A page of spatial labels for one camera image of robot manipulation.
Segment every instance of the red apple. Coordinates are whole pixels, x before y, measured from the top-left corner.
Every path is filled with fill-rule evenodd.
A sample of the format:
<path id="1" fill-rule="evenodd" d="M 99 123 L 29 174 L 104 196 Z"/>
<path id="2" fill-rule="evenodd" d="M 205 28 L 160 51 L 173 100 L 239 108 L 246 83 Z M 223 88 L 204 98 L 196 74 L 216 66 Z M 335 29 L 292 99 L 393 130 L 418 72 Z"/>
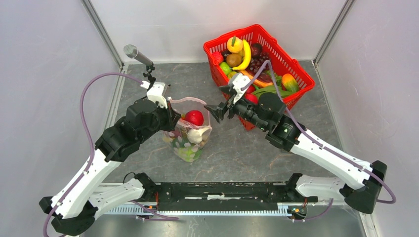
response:
<path id="1" fill-rule="evenodd" d="M 253 85 L 250 85 L 246 90 L 246 94 L 253 93 L 255 90 L 256 88 Z"/>
<path id="2" fill-rule="evenodd" d="M 252 101 L 253 103 L 257 104 L 257 96 L 255 96 L 251 93 L 248 93 L 248 94 L 245 94 L 245 98 Z"/>
<path id="3" fill-rule="evenodd" d="M 199 110 L 191 110 L 185 114 L 184 120 L 196 125 L 202 126 L 204 124 L 204 116 Z"/>

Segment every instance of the yellow banana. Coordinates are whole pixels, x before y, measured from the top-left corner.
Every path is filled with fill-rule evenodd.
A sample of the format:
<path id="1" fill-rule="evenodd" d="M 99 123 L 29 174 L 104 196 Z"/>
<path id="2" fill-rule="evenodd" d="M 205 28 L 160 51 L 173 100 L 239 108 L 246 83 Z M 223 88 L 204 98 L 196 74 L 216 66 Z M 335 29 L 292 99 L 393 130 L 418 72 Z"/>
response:
<path id="1" fill-rule="evenodd" d="M 250 45 L 246 40 L 243 40 L 243 50 L 245 52 L 245 56 L 243 58 L 243 62 L 238 65 L 237 67 L 232 68 L 233 71 L 243 71 L 245 70 L 251 60 L 251 50 L 250 50 Z"/>

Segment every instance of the red basket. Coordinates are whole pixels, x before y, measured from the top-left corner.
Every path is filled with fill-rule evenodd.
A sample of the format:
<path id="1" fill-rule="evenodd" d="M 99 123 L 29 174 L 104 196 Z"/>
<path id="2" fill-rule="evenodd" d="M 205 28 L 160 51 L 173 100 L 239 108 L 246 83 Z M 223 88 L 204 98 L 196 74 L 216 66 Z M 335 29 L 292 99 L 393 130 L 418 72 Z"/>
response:
<path id="1" fill-rule="evenodd" d="M 286 103 L 288 109 L 291 109 L 306 92 L 311 90 L 316 85 L 308 73 L 306 73 L 305 70 L 300 66 L 298 61 L 288 56 L 288 54 L 285 53 L 281 47 L 279 47 L 276 39 L 270 36 L 270 34 L 268 34 L 268 32 L 262 28 L 261 25 L 255 24 L 246 28 L 223 34 L 216 39 L 204 43 L 204 51 L 208 56 L 212 79 L 218 86 L 226 85 L 229 79 L 218 66 L 218 64 L 216 64 L 212 53 L 226 50 L 227 40 L 233 36 L 237 36 L 240 39 L 245 39 L 249 42 L 249 44 L 261 44 L 263 46 L 263 52 L 269 53 L 269 58 L 272 62 L 272 67 L 276 74 L 284 75 L 286 73 L 290 73 L 294 76 L 298 82 L 300 90 L 284 98 L 284 102 Z M 254 129 L 253 124 L 245 121 L 240 117 L 239 119 L 247 131 Z"/>

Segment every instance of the kiwi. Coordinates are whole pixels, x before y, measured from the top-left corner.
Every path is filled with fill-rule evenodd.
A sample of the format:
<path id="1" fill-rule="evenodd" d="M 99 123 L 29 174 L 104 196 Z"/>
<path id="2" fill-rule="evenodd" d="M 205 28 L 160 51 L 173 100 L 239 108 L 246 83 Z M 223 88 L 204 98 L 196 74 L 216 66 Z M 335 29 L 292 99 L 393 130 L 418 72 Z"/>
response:
<path id="1" fill-rule="evenodd" d="M 231 68 L 234 68 L 242 63 L 242 57 L 239 53 L 232 53 L 227 56 L 226 62 Z"/>

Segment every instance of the plastic bag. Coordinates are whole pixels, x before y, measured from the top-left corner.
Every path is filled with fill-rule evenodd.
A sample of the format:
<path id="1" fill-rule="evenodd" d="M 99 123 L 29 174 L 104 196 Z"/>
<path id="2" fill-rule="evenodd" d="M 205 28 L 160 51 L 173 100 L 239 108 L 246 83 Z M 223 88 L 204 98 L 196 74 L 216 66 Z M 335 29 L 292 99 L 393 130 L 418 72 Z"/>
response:
<path id="1" fill-rule="evenodd" d="M 180 119 L 174 131 L 163 132 L 163 141 L 173 149 L 173 152 L 182 160 L 193 162 L 201 155 L 202 148 L 208 142 L 212 127 L 210 113 L 204 108 L 203 100 L 185 97 L 180 100 L 170 100 L 172 108 L 184 116 L 191 110 L 198 110 L 204 117 L 204 124 L 196 126 Z"/>

